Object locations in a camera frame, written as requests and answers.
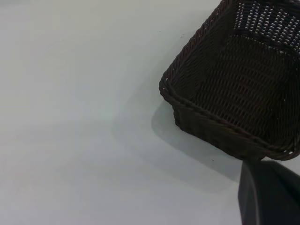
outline black object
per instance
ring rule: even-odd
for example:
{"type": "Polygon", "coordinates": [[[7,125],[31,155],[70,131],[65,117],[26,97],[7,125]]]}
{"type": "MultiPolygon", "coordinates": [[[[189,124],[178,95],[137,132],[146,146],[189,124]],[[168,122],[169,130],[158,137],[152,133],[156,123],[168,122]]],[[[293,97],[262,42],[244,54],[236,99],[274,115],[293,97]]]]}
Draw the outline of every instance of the black object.
{"type": "Polygon", "coordinates": [[[244,161],[239,205],[243,225],[300,225],[300,176],[273,161],[244,161]]]}

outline woven basket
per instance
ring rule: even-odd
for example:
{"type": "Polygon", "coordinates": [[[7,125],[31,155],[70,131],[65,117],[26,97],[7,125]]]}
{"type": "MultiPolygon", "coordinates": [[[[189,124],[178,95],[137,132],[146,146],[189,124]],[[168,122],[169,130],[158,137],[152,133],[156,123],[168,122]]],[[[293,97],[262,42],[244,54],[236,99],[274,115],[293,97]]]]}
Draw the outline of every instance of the woven basket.
{"type": "Polygon", "coordinates": [[[300,154],[298,1],[224,0],[159,83],[175,123],[238,159],[300,154]]]}

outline basket rim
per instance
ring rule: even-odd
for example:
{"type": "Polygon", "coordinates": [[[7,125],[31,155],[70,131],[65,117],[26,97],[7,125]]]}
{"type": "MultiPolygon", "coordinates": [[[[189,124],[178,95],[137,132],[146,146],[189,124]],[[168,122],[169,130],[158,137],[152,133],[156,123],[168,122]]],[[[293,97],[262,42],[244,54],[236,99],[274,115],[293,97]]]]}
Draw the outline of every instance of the basket rim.
{"type": "Polygon", "coordinates": [[[192,50],[201,43],[210,28],[215,24],[215,22],[222,17],[222,14],[229,8],[229,6],[238,0],[223,0],[215,8],[212,14],[206,19],[202,24],[201,28],[196,31],[196,33],[190,38],[189,42],[182,48],[181,52],[176,56],[175,60],[171,63],[169,68],[164,72],[161,81],[159,82],[160,94],[163,98],[171,105],[182,108],[185,110],[192,111],[195,116],[200,116],[205,118],[209,123],[223,127],[230,133],[236,134],[239,138],[244,139],[248,143],[252,143],[260,148],[266,150],[266,156],[276,160],[289,160],[297,157],[300,154],[300,133],[291,140],[288,145],[277,146],[272,145],[262,138],[252,135],[246,130],[237,127],[228,121],[212,114],[193,102],[179,96],[170,84],[175,72],[180,69],[181,65],[189,57],[192,50]]]}

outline wicker basket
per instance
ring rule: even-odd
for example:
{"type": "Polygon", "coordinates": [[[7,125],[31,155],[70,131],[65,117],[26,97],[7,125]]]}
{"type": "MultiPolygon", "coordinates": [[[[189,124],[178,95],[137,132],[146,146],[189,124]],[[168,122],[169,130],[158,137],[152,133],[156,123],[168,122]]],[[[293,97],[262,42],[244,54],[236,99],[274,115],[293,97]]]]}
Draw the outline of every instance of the wicker basket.
{"type": "Polygon", "coordinates": [[[164,73],[175,123],[238,159],[300,154],[298,1],[224,0],[164,73]]]}

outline white table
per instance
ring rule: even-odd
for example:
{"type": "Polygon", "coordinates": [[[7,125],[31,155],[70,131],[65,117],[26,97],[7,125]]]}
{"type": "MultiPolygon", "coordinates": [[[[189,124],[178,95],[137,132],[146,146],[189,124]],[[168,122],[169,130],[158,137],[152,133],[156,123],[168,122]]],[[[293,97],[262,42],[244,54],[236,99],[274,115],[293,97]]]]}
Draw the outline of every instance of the white table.
{"type": "Polygon", "coordinates": [[[158,91],[218,3],[0,1],[0,224],[240,225],[241,162],[158,91]]]}

